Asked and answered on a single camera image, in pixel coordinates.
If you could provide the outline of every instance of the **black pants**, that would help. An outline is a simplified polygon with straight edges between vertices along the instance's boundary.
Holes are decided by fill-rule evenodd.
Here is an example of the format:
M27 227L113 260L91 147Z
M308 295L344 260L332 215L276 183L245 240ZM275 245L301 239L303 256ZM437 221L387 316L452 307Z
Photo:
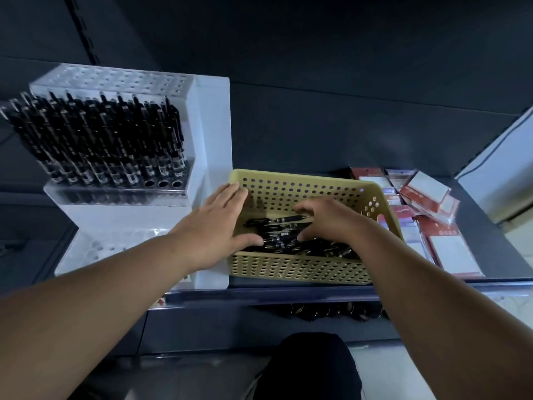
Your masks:
M254 400L359 400L361 379L336 334L298 333L285 338L259 378Z

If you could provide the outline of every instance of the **perforated basket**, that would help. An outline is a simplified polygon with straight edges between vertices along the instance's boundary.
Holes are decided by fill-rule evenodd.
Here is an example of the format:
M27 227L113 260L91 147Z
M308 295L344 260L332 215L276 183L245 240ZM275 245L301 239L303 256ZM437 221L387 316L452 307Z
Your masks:
M234 169L229 182L249 190L235 234L250 233L250 218L294 215L294 205L311 196L330 196L374 220L383 215L389 230L402 238L400 226L381 187L374 182L310 175ZM239 251L231 259L230 274L252 278L366 285L370 276L360 260Z

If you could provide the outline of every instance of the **person's left hand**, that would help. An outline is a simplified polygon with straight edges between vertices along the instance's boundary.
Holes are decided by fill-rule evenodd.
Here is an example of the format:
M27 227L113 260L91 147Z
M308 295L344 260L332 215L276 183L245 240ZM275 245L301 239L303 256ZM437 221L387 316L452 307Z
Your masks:
M185 216L166 235L187 272L207 269L222 258L252 245L263 245L257 234L233 236L237 217L248 195L239 183L220 186L204 204Z

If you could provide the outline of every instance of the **black cord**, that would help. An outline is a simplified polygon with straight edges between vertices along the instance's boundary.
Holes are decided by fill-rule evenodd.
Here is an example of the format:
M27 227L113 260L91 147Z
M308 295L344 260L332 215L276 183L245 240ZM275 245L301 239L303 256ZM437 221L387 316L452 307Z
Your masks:
M519 127L521 127L523 125L523 123L528 120L531 116L533 115L533 109L531 109L529 111L529 114L527 114L525 117L523 117L523 119L518 122L510 131L507 132L507 134L499 141L499 143L496 145L496 147L494 147L492 149L492 151L487 154L487 156L483 159L483 161L481 163L479 163L478 165L476 165L476 167L472 168L471 170L467 171L466 173L464 174L461 174L460 176L458 176L456 178L456 180L460 180L462 177L464 177L465 175L469 175L471 173L473 173L474 171L476 171L479 167L481 167L483 164L485 164L487 162L487 160L490 159L490 156L492 156L494 154L494 152L496 150L498 150L498 148L502 145L502 143L505 141L505 139L507 139L511 133L513 133L516 129L518 129Z
M5 145L13 136L15 136L15 131L11 132L10 135L6 136L5 139L0 142L0 147Z

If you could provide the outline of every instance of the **person's left arm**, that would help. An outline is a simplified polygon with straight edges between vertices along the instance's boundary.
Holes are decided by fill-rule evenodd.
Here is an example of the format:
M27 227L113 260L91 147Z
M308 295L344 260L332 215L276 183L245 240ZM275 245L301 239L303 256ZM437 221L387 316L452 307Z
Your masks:
M65 399L169 288L250 245L248 191L224 185L167 235L0 299L3 398Z

